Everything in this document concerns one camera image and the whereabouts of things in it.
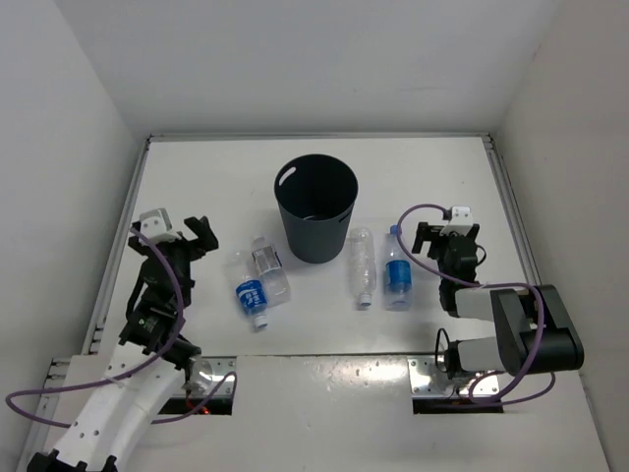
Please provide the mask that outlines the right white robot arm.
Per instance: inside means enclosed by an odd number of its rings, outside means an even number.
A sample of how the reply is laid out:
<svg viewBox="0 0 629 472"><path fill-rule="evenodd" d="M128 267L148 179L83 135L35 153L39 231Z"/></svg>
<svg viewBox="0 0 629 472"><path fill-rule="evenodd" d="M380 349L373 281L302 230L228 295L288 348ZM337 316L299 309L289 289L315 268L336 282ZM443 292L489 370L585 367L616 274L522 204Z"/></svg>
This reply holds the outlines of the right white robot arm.
<svg viewBox="0 0 629 472"><path fill-rule="evenodd" d="M428 257L444 274L439 284L442 309L452 318L491 322L495 330L486 338L448 341L443 359L435 364L450 379L482 371L516 376L534 348L539 311L543 311L542 338L528 372L581 369L585 361L583 343L554 286L538 286L542 297L538 301L528 288L468 288L454 281L476 281L481 264L476 243L479 231L479 224L474 224L466 235L426 222L417 227L412 252L419 253L428 243Z"/></svg>

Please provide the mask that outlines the blue label bottle white cap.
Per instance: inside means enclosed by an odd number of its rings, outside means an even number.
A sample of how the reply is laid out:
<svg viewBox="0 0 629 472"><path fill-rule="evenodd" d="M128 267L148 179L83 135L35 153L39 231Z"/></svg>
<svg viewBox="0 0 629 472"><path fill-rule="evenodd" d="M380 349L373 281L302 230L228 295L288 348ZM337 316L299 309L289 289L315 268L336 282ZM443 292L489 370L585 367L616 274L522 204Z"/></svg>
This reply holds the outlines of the blue label bottle white cap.
<svg viewBox="0 0 629 472"><path fill-rule="evenodd" d="M244 252L234 253L227 259L225 270L232 291L253 330L266 329L267 299L254 272L251 255Z"/></svg>

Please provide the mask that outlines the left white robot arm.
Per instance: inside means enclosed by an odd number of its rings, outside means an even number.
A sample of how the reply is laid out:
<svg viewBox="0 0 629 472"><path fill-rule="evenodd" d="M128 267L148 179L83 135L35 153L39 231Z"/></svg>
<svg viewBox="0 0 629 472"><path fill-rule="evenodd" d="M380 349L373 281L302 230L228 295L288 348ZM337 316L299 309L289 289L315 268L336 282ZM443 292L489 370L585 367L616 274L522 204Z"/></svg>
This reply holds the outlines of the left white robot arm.
<svg viewBox="0 0 629 472"><path fill-rule="evenodd" d="M78 417L29 471L120 471L172 394L190 379L201 350L182 336L193 262L219 247L207 217L188 217L186 238L163 208L133 222L129 247L143 257L126 323L101 379Z"/></svg>

